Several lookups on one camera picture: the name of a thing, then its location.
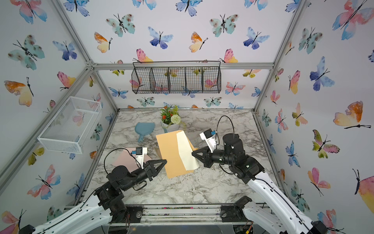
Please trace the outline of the brown kraft envelope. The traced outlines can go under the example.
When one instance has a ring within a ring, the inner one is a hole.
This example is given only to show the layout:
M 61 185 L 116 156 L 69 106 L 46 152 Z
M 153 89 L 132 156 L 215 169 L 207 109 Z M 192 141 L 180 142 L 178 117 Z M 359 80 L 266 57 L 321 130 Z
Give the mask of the brown kraft envelope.
M 169 179 L 182 176 L 193 171 L 186 171 L 182 160 L 178 153 L 177 137 L 176 134 L 182 130 L 159 134 L 156 136 L 159 149 L 161 151 L 162 159 L 167 160 L 165 165 L 167 177 Z M 190 142 L 191 147 L 195 151 L 196 148 Z

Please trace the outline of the lined letter paper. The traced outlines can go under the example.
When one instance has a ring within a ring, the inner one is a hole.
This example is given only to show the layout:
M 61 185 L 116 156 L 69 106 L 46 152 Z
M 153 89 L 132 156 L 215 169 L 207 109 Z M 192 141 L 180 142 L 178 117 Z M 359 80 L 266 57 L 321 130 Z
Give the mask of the lined letter paper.
M 162 159 L 161 151 L 160 151 L 159 147 L 154 147 L 153 149 L 154 149 L 155 153 L 157 154 L 157 156 L 158 156 L 160 159 Z
M 196 161 L 196 158 L 192 156 L 192 152 L 194 150 L 191 147 L 189 139 L 187 138 L 185 132 L 184 131 L 178 132 L 176 134 L 176 137 L 177 137 L 178 153 L 185 167 L 185 170 L 186 171 L 196 170 L 199 167 L 199 165 Z

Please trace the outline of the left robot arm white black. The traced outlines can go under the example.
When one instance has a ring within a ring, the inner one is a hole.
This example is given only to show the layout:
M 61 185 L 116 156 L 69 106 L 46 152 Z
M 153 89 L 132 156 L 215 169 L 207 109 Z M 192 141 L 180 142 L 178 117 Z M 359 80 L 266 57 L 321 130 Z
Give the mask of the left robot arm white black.
M 129 172 L 126 166 L 115 167 L 107 174 L 108 181 L 95 189 L 81 204 L 43 225 L 27 225 L 20 234 L 86 234 L 100 226 L 127 222 L 130 212 L 123 202 L 124 192 L 148 180 L 153 180 L 167 160 L 149 160 L 144 168 Z

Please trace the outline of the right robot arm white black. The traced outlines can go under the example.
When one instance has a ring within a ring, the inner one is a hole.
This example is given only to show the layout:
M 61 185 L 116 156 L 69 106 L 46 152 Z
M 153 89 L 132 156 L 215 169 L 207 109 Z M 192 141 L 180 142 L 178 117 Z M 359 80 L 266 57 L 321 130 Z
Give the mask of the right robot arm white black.
M 200 134 L 206 147 L 195 150 L 192 156 L 205 168 L 213 164 L 228 165 L 230 171 L 245 185 L 262 197 L 270 207 L 268 212 L 247 196 L 235 202 L 235 214 L 252 221 L 270 234 L 326 234 L 328 228 L 321 221 L 313 221 L 298 209 L 272 181 L 264 167 L 247 155 L 238 134 L 223 136 L 222 150 L 217 149 L 216 133 L 208 129 Z

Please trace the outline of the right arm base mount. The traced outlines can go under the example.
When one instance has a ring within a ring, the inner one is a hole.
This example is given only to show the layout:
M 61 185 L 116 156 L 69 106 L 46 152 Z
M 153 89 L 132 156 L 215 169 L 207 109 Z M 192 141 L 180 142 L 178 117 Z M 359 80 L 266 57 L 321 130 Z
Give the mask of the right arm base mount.
M 244 207 L 248 205 L 250 202 L 262 206 L 263 203 L 255 203 L 251 198 L 247 196 L 241 197 L 233 204 L 229 205 L 221 205 L 220 208 L 220 218 L 223 223 L 229 222 L 247 222 L 251 221 L 248 219 L 244 214 Z

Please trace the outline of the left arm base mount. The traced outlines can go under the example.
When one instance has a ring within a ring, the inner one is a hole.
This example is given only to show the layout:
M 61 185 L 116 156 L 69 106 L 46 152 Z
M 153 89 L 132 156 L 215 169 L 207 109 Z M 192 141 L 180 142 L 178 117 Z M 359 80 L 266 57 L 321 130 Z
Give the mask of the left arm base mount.
M 115 206 L 114 210 L 111 211 L 111 223 L 140 223 L 143 210 L 143 206 Z

